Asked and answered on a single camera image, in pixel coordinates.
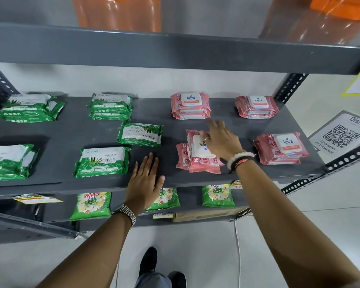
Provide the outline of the pink wipes packet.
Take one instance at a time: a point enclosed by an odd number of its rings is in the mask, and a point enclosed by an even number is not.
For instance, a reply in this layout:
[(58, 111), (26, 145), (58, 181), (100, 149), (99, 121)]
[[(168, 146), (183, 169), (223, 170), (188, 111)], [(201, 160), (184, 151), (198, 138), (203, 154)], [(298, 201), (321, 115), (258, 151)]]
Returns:
[(309, 157), (309, 152), (300, 140), (299, 132), (259, 135), (253, 142), (258, 151), (259, 160)]
[(238, 112), (245, 114), (277, 114), (279, 108), (272, 96), (238, 96), (235, 98)]
[(205, 110), (204, 112), (195, 112), (195, 113), (178, 113), (176, 111), (173, 111), (172, 115), (177, 120), (206, 119), (211, 117), (211, 111)]
[(212, 174), (221, 174), (220, 167), (224, 164), (220, 158), (208, 149), (205, 139), (197, 130), (186, 130), (187, 152), (189, 158), (189, 172), (206, 171)]
[(209, 95), (204, 92), (178, 92), (171, 96), (171, 110), (177, 114), (195, 114), (211, 111)]
[(298, 158), (278, 159), (278, 160), (260, 159), (260, 163), (263, 165), (295, 165), (295, 164), (301, 164), (301, 161)]
[(245, 114), (243, 112), (239, 112), (239, 116), (242, 117), (242, 118), (245, 118), (245, 119), (271, 119), (274, 117), (274, 113), (271, 113), (271, 114), (251, 114), (251, 115), (248, 115), (248, 114)]
[(180, 143), (176, 145), (177, 153), (178, 153), (178, 163), (176, 164), (176, 168), (182, 170), (189, 170), (190, 168), (190, 157), (188, 154), (188, 144)]

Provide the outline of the person's right hand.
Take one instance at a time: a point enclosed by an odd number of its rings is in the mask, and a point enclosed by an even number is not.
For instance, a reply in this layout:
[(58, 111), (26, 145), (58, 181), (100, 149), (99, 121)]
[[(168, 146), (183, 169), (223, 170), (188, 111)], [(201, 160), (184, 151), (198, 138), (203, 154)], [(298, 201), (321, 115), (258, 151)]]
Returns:
[(229, 161), (234, 155), (244, 152), (239, 138), (230, 132), (223, 121), (208, 118), (208, 131), (200, 131), (207, 148), (217, 157)]

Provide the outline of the person's right forearm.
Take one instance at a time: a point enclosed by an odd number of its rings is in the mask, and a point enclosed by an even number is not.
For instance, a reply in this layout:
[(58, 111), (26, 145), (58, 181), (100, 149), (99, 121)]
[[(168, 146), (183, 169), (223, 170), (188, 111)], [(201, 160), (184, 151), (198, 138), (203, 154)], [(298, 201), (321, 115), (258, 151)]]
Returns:
[(360, 288), (360, 271), (253, 160), (235, 171), (289, 288)]

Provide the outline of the orange plastic bottle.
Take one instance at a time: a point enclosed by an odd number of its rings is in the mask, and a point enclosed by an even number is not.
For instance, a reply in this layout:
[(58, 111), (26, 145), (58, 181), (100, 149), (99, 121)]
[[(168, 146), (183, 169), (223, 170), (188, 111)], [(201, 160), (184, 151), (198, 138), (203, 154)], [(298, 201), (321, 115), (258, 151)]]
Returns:
[(273, 0), (260, 39), (349, 44), (360, 33), (360, 0)]
[(72, 0), (81, 27), (160, 33), (160, 0)]

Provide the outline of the person's left forearm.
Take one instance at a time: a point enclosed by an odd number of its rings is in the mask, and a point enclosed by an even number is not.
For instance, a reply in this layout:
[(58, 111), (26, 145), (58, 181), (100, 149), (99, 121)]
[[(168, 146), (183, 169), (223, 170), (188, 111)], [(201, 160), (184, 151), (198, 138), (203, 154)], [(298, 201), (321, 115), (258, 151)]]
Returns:
[(36, 288), (110, 288), (131, 224), (126, 214), (113, 214)]

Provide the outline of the green detergent packet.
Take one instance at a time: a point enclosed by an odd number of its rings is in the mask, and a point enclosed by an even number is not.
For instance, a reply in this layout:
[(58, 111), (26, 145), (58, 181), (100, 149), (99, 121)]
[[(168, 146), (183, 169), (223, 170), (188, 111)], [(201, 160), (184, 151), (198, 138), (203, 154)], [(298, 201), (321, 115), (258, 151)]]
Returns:
[(233, 208), (235, 203), (231, 194), (231, 185), (202, 186), (202, 206)]
[(179, 206), (180, 201), (177, 188), (161, 188), (158, 198), (154, 201), (151, 207), (145, 210), (145, 212), (169, 209)]
[(77, 195), (77, 203), (70, 221), (94, 218), (108, 218), (110, 211), (111, 192), (82, 193)]

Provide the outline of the grey metal shelving rack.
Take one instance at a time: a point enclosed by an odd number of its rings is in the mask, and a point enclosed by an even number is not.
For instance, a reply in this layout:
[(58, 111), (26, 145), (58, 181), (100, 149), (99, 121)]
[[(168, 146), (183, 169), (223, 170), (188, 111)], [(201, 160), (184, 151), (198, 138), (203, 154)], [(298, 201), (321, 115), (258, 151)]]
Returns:
[[(179, 122), (169, 113), (169, 93), (185, 86), (161, 86), (164, 78), (154, 70), (174, 70), (186, 73), (211, 71), (218, 77), (223, 74), (282, 73), (296, 80), (304, 74), (354, 75), (360, 70), (360, 46), (325, 44), (279, 43), (260, 39), (196, 36), (189, 34), (162, 34), (102, 31), (84, 28), (41, 26), (32, 24), (0, 23), (0, 63), (14, 64), (22, 70), (41, 70), (52, 75), (52, 66), (68, 66), (71, 72), (84, 70), (84, 76), (68, 78), (68, 85), (81, 86), (82, 90), (55, 90), (61, 78), (56, 78), (47, 91), (58, 94), (66, 102), (62, 116), (57, 122), (20, 126), (15, 122), (0, 120), (0, 143), (30, 141), (40, 149), (35, 169), (25, 181), (0, 181), (0, 244), (28, 242), (51, 238), (74, 238), (85, 234), (88, 227), (98, 223), (70, 223), (68, 213), (73, 211), (74, 195), (87, 191), (110, 191), (116, 193), (111, 206), (121, 200), (129, 175), (111, 175), (109, 179), (79, 180), (73, 177), (73, 166), (82, 147), (106, 147), (116, 145), (115, 135), (120, 122), (94, 122), (85, 116), (89, 91), (85, 80), (106, 88), (101, 69), (120, 69), (133, 72), (146, 70), (152, 76), (153, 92), (149, 94), (148, 78), (117, 80), (110, 74), (109, 92), (133, 94), (135, 111), (133, 121), (164, 125), (164, 145), (154, 150), (163, 159), (164, 175), (169, 184), (186, 189), (186, 206), (196, 207), (192, 195), (196, 186), (208, 182), (228, 182), (233, 175), (180, 174), (175, 171), (174, 148), (183, 137), (180, 131), (188, 126), (203, 126), (202, 122)], [(0, 99), (8, 100), (14, 75), (3, 74), (0, 69)], [(62, 200), (61, 203), (26, 205), (12, 199), (23, 194), (39, 194)]]

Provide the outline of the green wipes packet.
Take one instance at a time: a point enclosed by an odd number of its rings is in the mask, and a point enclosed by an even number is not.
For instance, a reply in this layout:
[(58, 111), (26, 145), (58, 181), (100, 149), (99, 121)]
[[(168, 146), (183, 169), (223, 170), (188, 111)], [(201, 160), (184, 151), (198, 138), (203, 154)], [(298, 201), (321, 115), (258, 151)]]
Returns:
[(44, 93), (11, 96), (0, 109), (0, 118), (16, 123), (56, 121), (66, 103)]
[(125, 145), (161, 146), (163, 125), (123, 122), (117, 142)]
[(92, 120), (115, 120), (115, 121), (127, 121), (130, 119), (132, 111), (126, 107), (93, 107), (90, 110), (89, 118)]
[(125, 94), (92, 94), (89, 108), (126, 108), (132, 109), (132, 97)]
[(0, 180), (27, 179), (38, 152), (33, 144), (0, 145)]
[(75, 178), (101, 175), (127, 174), (130, 147), (105, 147), (81, 149), (81, 157), (75, 164)]

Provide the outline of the white code sign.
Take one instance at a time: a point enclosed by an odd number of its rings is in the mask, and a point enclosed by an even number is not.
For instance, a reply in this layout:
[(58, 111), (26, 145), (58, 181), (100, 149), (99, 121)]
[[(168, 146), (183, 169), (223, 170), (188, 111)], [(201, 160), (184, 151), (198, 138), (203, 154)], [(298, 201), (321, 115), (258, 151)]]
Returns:
[(336, 159), (360, 145), (360, 116), (341, 111), (308, 139), (318, 152)]

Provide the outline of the person's left hand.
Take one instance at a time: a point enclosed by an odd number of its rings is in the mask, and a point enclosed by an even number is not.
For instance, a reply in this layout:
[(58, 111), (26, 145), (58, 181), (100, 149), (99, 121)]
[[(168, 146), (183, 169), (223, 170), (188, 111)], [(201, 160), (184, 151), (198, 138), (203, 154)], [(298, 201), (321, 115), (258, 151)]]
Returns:
[(145, 156), (141, 162), (139, 169), (139, 178), (137, 180), (129, 180), (125, 204), (138, 216), (146, 209), (151, 207), (158, 197), (153, 197), (154, 179), (157, 176), (159, 159), (153, 156), (152, 167), (149, 176), (145, 176), (145, 162), (148, 156)]

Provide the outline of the black shoe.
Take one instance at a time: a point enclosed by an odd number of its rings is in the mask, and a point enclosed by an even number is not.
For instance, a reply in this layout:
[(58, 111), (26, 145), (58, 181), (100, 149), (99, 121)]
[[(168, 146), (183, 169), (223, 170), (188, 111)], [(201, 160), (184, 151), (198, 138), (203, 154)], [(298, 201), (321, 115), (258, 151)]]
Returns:
[(187, 288), (187, 279), (184, 273), (172, 271), (168, 274), (172, 288)]
[(157, 266), (158, 253), (155, 247), (149, 247), (145, 252), (139, 269), (139, 277), (155, 276), (155, 268)]

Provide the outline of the silver wristwatch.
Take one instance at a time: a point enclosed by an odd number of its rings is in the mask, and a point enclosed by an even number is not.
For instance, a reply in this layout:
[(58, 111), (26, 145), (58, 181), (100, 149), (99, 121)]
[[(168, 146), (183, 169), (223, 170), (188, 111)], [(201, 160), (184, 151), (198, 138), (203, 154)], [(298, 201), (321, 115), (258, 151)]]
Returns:
[(120, 204), (115, 210), (110, 212), (111, 215), (114, 215), (116, 213), (122, 213), (130, 219), (131, 229), (135, 226), (137, 217), (135, 213), (125, 203)]

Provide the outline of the grey trousers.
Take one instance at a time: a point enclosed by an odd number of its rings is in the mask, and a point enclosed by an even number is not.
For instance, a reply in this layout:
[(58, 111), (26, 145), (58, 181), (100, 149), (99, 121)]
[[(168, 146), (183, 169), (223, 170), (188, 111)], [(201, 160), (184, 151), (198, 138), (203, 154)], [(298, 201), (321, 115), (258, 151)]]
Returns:
[(139, 276), (134, 288), (172, 288), (172, 282), (158, 272), (148, 272)]

